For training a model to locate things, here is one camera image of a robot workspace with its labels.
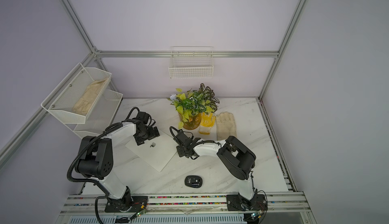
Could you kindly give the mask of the white laptop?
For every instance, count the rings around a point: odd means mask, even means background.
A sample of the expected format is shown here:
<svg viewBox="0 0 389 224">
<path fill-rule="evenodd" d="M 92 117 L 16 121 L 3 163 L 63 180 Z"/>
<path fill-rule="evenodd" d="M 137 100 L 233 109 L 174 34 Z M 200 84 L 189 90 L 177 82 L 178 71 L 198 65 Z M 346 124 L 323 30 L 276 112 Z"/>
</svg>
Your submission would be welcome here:
<svg viewBox="0 0 389 224">
<path fill-rule="evenodd" d="M 177 143 L 173 138 L 162 131 L 160 131 L 160 136 L 146 140 L 142 145 L 138 146 L 134 138 L 126 144 L 126 148 L 157 172 L 161 172 L 173 158 L 177 152 L 176 147 Z"/>
</svg>

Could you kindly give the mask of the black wireless mouse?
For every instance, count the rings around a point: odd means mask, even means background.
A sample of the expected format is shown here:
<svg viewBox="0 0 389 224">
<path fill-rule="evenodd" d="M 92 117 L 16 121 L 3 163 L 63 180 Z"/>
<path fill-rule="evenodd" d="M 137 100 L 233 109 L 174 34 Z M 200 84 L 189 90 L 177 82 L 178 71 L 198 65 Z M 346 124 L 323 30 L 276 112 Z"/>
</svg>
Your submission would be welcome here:
<svg viewBox="0 0 389 224">
<path fill-rule="evenodd" d="M 185 186 L 198 189 L 203 185 L 203 179 L 197 175 L 188 175 L 184 180 Z"/>
</svg>

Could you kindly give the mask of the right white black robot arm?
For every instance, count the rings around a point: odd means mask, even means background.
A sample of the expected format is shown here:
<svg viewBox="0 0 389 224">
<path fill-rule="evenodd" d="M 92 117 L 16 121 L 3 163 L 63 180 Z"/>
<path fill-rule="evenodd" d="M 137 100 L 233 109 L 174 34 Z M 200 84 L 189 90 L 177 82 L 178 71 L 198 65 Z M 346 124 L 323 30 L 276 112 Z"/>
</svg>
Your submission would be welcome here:
<svg viewBox="0 0 389 224">
<path fill-rule="evenodd" d="M 267 212 L 267 197 L 254 187 L 252 170 L 255 167 L 255 154 L 234 136 L 225 140 L 213 141 L 187 136 L 188 132 L 171 126 L 170 133 L 177 143 L 179 157 L 196 160 L 199 157 L 218 157 L 229 173 L 238 180 L 237 194 L 226 196 L 229 211 Z"/>
</svg>

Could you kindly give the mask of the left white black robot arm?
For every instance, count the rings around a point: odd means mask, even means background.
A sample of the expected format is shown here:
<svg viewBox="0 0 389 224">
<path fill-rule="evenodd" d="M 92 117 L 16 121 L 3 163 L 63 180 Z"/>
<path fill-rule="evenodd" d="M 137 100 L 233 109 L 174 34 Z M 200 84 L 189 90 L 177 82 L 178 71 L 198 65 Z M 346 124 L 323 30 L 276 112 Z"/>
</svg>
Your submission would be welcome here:
<svg viewBox="0 0 389 224">
<path fill-rule="evenodd" d="M 124 185 L 113 172 L 113 147 L 124 139 L 135 139 L 138 146 L 147 140 L 158 137 L 159 131 L 155 120 L 146 112 L 137 111 L 134 118 L 127 116 L 125 120 L 114 123 L 98 136 L 85 136 L 80 144 L 79 153 L 67 171 L 67 179 L 71 182 L 91 182 L 104 193 L 96 197 L 94 203 L 98 223 L 103 220 L 99 215 L 98 201 L 107 200 L 107 212 L 132 212 L 130 218 L 121 218 L 121 223 L 130 223 L 141 216 L 147 207 L 147 196 L 132 197 L 128 186 Z"/>
</svg>

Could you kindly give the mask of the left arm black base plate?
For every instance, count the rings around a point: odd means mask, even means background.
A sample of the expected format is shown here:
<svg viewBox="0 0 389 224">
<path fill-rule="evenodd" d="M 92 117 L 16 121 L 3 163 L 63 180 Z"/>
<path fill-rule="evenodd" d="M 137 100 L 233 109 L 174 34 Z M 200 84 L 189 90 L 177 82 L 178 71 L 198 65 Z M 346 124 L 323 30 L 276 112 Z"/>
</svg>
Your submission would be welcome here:
<svg viewBox="0 0 389 224">
<path fill-rule="evenodd" d="M 107 205 L 104 212 L 119 213 L 119 212 L 139 212 L 146 209 L 148 203 L 148 196 L 131 196 L 129 199 L 107 199 Z"/>
</svg>

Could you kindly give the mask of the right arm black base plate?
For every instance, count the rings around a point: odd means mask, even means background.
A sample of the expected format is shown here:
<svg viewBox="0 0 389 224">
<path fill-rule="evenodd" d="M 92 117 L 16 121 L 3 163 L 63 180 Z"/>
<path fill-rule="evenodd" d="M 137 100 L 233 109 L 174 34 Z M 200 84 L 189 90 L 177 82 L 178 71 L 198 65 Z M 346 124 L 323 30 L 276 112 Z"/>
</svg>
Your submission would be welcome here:
<svg viewBox="0 0 389 224">
<path fill-rule="evenodd" d="M 265 195 L 254 194 L 251 200 L 245 199 L 240 194 L 227 195 L 228 211 L 267 211 L 267 200 Z"/>
</svg>

